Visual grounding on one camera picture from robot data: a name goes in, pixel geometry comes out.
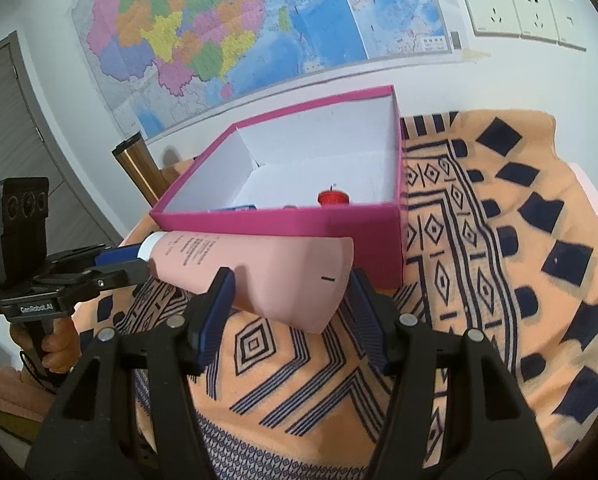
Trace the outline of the pink sleeve forearm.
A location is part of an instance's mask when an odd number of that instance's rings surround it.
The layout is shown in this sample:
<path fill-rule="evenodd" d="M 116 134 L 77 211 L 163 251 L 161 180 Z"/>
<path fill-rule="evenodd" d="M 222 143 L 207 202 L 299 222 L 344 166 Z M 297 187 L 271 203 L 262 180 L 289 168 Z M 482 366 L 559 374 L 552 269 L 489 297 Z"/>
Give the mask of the pink sleeve forearm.
<path fill-rule="evenodd" d="M 41 422 L 55 395 L 41 388 L 28 372 L 0 367 L 0 412 Z"/>

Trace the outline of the person left hand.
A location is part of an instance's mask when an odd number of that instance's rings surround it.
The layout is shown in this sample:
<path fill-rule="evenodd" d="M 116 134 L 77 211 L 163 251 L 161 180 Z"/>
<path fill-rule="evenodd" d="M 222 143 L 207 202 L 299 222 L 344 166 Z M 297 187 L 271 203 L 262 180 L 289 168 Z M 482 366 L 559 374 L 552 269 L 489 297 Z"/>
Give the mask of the person left hand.
<path fill-rule="evenodd" d="M 9 327 L 11 339 L 26 352 L 28 356 L 34 353 L 33 340 L 24 327 L 11 324 Z M 76 331 L 72 318 L 55 318 L 52 333 L 42 341 L 42 365 L 53 373 L 67 373 L 81 356 L 80 337 Z"/>

